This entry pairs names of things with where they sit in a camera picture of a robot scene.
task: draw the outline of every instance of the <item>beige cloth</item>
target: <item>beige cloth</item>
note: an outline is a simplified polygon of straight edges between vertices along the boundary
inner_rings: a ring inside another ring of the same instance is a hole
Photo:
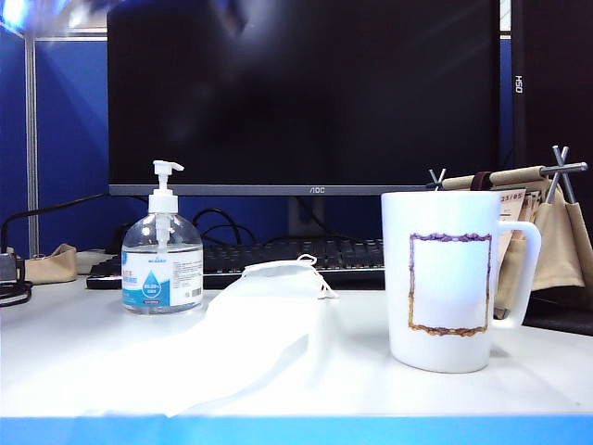
[[[60,244],[49,257],[25,260],[25,279],[34,285],[65,283],[76,276],[76,248],[68,244]]]
[[[538,190],[542,200],[548,194],[551,180],[541,177],[541,166],[494,172],[490,181],[493,190],[509,187],[525,187],[527,191]],[[469,189],[473,176],[451,178],[443,181],[446,190]],[[558,186],[552,204],[542,202],[536,213],[535,225],[542,236],[542,247],[537,262],[533,290],[557,286],[587,287],[588,297],[582,293],[566,296],[571,306],[593,307],[593,250],[588,238],[583,215],[578,204],[567,204]],[[512,306],[519,283],[519,272],[525,251],[525,241],[512,239],[500,267],[497,308]]]

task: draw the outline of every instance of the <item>black monitor screen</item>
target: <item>black monitor screen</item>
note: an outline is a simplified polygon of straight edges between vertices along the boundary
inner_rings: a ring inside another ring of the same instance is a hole
[[[498,1],[127,0],[108,17],[109,182],[378,194],[494,170]]]

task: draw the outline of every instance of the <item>keyboard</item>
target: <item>keyboard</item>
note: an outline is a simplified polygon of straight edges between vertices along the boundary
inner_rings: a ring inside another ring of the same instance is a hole
[[[260,262],[296,260],[308,253],[317,258],[315,268],[334,289],[385,289],[383,240],[349,239],[282,240],[255,245],[205,245],[204,288],[224,289],[237,280],[246,266]],[[91,269],[89,288],[121,288],[121,257]]]

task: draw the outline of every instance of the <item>clear plastic bottle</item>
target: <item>clear plastic bottle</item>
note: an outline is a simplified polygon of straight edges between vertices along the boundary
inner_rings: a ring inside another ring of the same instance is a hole
[[[170,313],[201,304],[203,246],[196,228],[177,214],[167,188],[173,162],[155,161],[160,188],[149,197],[148,216],[133,225],[121,248],[122,303],[137,313]]]

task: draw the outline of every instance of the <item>white mug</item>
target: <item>white mug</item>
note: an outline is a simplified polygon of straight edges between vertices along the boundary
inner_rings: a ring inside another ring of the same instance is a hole
[[[467,373],[488,364],[491,326],[523,322],[541,236],[501,222],[496,192],[395,192],[381,196],[389,343],[405,364]],[[510,315],[493,320],[498,238],[522,230],[526,254]]]

